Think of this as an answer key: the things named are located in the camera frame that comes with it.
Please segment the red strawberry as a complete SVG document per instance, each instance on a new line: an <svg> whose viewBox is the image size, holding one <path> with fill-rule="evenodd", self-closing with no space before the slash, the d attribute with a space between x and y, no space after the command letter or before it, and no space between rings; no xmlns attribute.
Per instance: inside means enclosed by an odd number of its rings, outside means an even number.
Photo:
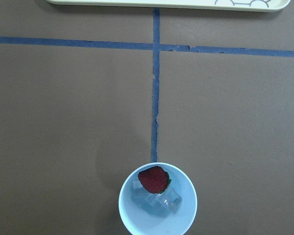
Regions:
<svg viewBox="0 0 294 235"><path fill-rule="evenodd" d="M140 171L138 179L143 188L152 194L162 194L171 183L169 174L160 166Z"/></svg>

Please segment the cream bear serving tray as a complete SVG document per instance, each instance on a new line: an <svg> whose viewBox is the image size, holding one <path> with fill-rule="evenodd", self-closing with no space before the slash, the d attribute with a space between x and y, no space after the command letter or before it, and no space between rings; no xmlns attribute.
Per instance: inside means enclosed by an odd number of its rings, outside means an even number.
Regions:
<svg viewBox="0 0 294 235"><path fill-rule="evenodd" d="M277 12L290 0L47 0L57 5L160 7L248 12Z"/></svg>

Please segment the light blue plastic cup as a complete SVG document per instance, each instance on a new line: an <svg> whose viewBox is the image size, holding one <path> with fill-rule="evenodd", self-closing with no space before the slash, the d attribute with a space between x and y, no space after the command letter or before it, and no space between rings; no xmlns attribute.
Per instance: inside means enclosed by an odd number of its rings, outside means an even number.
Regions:
<svg viewBox="0 0 294 235"><path fill-rule="evenodd" d="M169 186L161 194L149 193L138 179L140 172L154 166L169 175ZM132 235L184 235L196 217L197 195L182 170L168 163L149 163L124 181L118 205L121 220Z"/></svg>

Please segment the clear ice cube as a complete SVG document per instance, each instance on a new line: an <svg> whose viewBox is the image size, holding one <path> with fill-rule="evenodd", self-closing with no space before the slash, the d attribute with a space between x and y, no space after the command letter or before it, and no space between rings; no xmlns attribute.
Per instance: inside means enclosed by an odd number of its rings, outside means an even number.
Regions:
<svg viewBox="0 0 294 235"><path fill-rule="evenodd" d="M173 188L168 188L156 196L156 201L164 209L176 213L182 203L182 197Z"/></svg>
<svg viewBox="0 0 294 235"><path fill-rule="evenodd" d="M150 193L143 187L139 180L132 181L132 194L134 198L145 197Z"/></svg>
<svg viewBox="0 0 294 235"><path fill-rule="evenodd" d="M167 215L166 209L156 200L154 194L145 197L144 204L142 206L149 214L165 217Z"/></svg>

